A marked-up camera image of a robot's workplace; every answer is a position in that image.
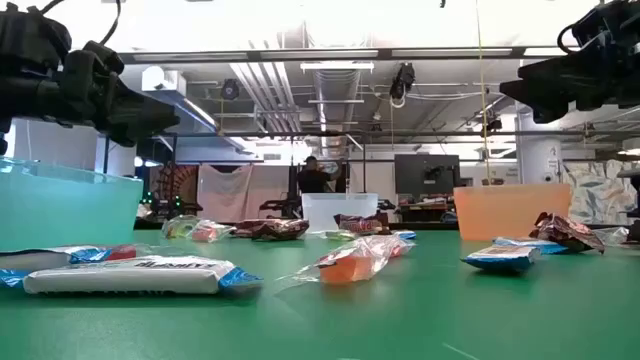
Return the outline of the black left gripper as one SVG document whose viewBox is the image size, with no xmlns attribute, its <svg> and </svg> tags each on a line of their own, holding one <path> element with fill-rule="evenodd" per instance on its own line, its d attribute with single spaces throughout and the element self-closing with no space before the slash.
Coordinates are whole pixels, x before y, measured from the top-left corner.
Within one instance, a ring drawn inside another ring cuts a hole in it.
<svg viewBox="0 0 640 360">
<path fill-rule="evenodd" d="M 57 4 L 21 11 L 9 2 L 0 11 L 0 134 L 15 117 L 32 117 L 65 127 L 92 126 L 108 134 L 116 125 L 135 131 L 164 131 L 177 125 L 173 105 L 124 86 L 124 63 L 106 46 L 117 29 L 73 50 L 67 28 L 46 16 Z M 110 132 L 123 147 L 150 137 L 145 132 Z"/>
</svg>

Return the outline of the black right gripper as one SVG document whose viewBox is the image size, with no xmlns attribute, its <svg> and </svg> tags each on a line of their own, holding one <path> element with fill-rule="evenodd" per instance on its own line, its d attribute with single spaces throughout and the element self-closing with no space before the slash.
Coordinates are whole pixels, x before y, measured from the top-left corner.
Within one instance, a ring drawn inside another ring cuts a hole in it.
<svg viewBox="0 0 640 360">
<path fill-rule="evenodd" d="M 595 82 L 594 105 L 640 106 L 640 0 L 601 2 L 557 35 L 557 46 L 575 55 L 583 76 Z M 517 79 L 499 91 L 532 106 L 535 123 L 551 123 L 568 112 L 562 85 L 564 57 L 521 66 Z"/>
</svg>

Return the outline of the red brown candy bar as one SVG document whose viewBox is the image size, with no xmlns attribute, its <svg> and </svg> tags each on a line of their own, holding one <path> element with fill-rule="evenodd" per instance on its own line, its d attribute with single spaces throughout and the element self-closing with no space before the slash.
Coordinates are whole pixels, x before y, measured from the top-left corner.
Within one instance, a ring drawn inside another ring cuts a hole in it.
<svg viewBox="0 0 640 360">
<path fill-rule="evenodd" d="M 304 219 L 251 219 L 238 222 L 231 234 L 255 241 L 297 240 L 309 228 Z"/>
<path fill-rule="evenodd" d="M 542 212 L 529 233 L 531 238 L 554 242 L 566 248 L 565 253 L 590 250 L 605 252 L 604 243 L 587 226 L 555 213 Z"/>
<path fill-rule="evenodd" d="M 389 235 L 389 220 L 386 213 L 370 216 L 336 214 L 334 216 L 340 230 L 347 230 L 356 235 Z"/>
</svg>

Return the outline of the black machine green lights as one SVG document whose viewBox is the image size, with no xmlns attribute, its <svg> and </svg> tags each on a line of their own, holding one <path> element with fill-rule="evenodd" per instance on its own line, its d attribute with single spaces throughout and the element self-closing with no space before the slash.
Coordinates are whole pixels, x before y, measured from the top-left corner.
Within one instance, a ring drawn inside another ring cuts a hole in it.
<svg viewBox="0 0 640 360">
<path fill-rule="evenodd" d="M 181 215 L 196 216 L 203 207 L 186 202 L 179 195 L 161 199 L 152 192 L 144 192 L 138 205 L 136 217 L 150 221 L 170 220 Z"/>
</svg>

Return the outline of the grey patterned tapestry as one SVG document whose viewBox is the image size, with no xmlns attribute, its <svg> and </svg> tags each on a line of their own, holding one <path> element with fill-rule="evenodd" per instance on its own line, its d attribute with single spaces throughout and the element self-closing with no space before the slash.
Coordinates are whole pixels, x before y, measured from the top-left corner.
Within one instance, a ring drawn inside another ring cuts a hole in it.
<svg viewBox="0 0 640 360">
<path fill-rule="evenodd" d="M 629 225 L 627 213 L 637 208 L 637 192 L 623 170 L 640 169 L 640 162 L 617 160 L 568 162 L 561 168 L 562 181 L 570 186 L 569 216 L 583 224 Z"/>
</svg>

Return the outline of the teal translucent plastic bin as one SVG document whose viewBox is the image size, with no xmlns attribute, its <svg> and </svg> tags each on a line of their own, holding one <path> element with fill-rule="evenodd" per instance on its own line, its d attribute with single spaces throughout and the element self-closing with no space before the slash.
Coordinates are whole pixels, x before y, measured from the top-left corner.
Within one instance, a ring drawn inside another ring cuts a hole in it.
<svg viewBox="0 0 640 360">
<path fill-rule="evenodd" d="M 128 243 L 142 190 L 139 179 L 0 157 L 0 252 Z"/>
</svg>

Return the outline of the pink hanging cloth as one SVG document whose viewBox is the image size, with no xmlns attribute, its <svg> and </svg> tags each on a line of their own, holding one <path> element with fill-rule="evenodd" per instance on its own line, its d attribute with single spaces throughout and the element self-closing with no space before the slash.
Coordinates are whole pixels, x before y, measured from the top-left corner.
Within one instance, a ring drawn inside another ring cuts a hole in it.
<svg viewBox="0 0 640 360">
<path fill-rule="evenodd" d="M 231 172 L 222 166 L 202 165 L 198 173 L 199 216 L 215 222 L 235 223 L 247 219 L 279 217 L 280 212 L 260 210 L 269 200 L 286 198 L 289 184 L 287 166 L 243 165 Z"/>
</svg>

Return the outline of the brown cork tray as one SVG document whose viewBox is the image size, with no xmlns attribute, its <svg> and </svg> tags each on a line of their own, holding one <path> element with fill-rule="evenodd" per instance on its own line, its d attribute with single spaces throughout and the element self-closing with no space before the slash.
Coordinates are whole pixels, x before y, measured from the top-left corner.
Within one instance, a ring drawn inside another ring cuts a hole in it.
<svg viewBox="0 0 640 360">
<path fill-rule="evenodd" d="M 463 241 L 524 237 L 543 212 L 569 215 L 571 188 L 568 184 L 457 187 L 454 204 Z"/>
</svg>

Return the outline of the black monitor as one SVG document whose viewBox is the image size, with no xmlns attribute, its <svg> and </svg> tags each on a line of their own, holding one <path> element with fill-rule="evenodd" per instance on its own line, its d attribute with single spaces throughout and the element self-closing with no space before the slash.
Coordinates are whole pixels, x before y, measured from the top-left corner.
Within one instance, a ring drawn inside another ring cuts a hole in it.
<svg viewBox="0 0 640 360">
<path fill-rule="evenodd" d="M 460 183 L 457 155 L 398 154 L 394 157 L 397 194 L 452 195 Z"/>
</svg>

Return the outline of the person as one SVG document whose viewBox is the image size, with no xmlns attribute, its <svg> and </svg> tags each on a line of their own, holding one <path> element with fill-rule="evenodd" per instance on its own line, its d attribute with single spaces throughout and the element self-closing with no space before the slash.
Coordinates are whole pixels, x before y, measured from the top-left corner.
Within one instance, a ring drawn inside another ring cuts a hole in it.
<svg viewBox="0 0 640 360">
<path fill-rule="evenodd" d="M 338 162 L 338 168 L 333 173 L 324 172 L 314 156 L 305 159 L 304 168 L 297 174 L 297 184 L 302 194 L 326 193 L 328 183 L 337 180 L 342 175 L 342 163 Z"/>
</svg>

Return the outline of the clear plastic bin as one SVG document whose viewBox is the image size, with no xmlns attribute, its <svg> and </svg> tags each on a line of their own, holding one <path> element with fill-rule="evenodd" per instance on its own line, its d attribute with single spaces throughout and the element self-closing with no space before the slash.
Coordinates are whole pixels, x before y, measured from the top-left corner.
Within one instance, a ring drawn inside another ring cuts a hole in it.
<svg viewBox="0 0 640 360">
<path fill-rule="evenodd" d="M 301 196 L 308 232 L 337 230 L 337 214 L 370 216 L 377 212 L 379 196 L 375 193 L 306 193 Z"/>
</svg>

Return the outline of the white ceiling light fixture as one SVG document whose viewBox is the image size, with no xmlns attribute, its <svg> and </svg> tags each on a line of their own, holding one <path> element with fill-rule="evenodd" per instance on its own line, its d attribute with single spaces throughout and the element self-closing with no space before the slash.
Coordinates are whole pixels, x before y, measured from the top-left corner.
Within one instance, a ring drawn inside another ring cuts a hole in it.
<svg viewBox="0 0 640 360">
<path fill-rule="evenodd" d="M 303 62 L 300 69 L 306 71 L 328 71 L 328 70 L 345 70 L 345 71 L 370 71 L 375 66 L 372 62 L 350 62 L 350 61 L 322 61 L 322 62 Z"/>
</svg>

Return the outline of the green table mat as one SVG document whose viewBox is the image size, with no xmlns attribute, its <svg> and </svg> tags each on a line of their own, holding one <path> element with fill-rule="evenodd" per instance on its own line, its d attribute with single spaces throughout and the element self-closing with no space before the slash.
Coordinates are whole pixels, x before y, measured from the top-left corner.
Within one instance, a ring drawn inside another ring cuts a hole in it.
<svg viewBox="0 0 640 360">
<path fill-rule="evenodd" d="M 214 243 L 261 276 L 228 296 L 30 296 L 0 288 L 0 360 L 640 360 L 640 251 L 549 256 L 494 276 L 454 231 L 368 281 L 286 285 L 321 240 Z"/>
</svg>

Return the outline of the brown radial wall decoration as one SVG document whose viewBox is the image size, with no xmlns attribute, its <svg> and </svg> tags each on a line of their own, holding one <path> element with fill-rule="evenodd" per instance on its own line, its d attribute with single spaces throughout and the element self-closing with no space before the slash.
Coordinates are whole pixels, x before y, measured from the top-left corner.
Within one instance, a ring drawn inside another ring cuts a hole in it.
<svg viewBox="0 0 640 360">
<path fill-rule="evenodd" d="M 149 190 L 158 200 L 179 197 L 186 203 L 197 202 L 199 167 L 196 165 L 157 166 L 150 169 Z"/>
</svg>

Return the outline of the silver air duct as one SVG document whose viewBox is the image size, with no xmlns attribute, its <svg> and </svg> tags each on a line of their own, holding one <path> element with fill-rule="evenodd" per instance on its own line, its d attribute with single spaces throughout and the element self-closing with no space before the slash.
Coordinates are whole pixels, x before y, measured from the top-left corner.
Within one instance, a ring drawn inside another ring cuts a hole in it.
<svg viewBox="0 0 640 360">
<path fill-rule="evenodd" d="M 345 135 L 352 125 L 356 107 L 359 70 L 329 69 L 313 71 L 317 119 L 323 132 L 339 136 L 321 137 L 319 155 L 324 159 L 345 158 L 350 140 Z"/>
</svg>

